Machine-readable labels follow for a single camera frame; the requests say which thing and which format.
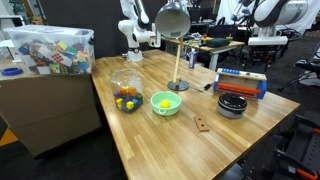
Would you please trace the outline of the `white robot arm far side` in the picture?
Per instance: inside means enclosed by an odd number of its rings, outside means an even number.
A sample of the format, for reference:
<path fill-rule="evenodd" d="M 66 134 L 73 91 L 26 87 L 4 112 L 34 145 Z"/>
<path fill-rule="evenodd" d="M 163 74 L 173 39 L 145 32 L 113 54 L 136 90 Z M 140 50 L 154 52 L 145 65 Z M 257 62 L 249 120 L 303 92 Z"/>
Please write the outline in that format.
<path fill-rule="evenodd" d="M 118 22 L 118 29 L 125 35 L 128 51 L 125 54 L 128 61 L 143 59 L 140 44 L 147 42 L 151 47 L 161 46 L 161 34 L 156 25 L 151 23 L 146 14 L 142 0 L 120 0 L 122 13 L 126 20 Z"/>

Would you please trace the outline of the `white robot arm near side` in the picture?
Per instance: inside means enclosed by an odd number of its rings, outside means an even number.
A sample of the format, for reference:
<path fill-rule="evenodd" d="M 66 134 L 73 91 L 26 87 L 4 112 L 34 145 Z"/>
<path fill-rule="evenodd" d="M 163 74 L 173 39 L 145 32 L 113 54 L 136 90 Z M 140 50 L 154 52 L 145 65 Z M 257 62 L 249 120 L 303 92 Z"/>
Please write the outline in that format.
<path fill-rule="evenodd" d="M 231 20 L 253 18 L 259 31 L 257 37 L 249 38 L 250 46 L 285 45 L 288 38 L 276 35 L 276 26 L 299 21 L 307 10 L 307 0 L 239 0 Z"/>

